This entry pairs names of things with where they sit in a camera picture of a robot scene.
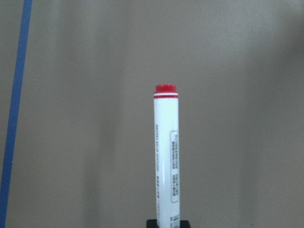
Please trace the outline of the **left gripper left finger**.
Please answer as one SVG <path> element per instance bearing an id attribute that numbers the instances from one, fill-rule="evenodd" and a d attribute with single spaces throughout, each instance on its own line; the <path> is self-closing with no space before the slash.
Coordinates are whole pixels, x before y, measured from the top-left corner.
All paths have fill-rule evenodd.
<path id="1" fill-rule="evenodd" d="M 149 219 L 146 221 L 146 228 L 157 228 L 157 220 Z"/>

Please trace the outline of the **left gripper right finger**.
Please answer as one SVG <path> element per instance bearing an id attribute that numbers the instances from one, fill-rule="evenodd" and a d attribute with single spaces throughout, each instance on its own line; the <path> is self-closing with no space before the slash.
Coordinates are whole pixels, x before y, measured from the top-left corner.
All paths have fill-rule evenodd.
<path id="1" fill-rule="evenodd" d="M 190 222 L 188 220 L 181 220 L 180 228 L 191 228 Z"/>

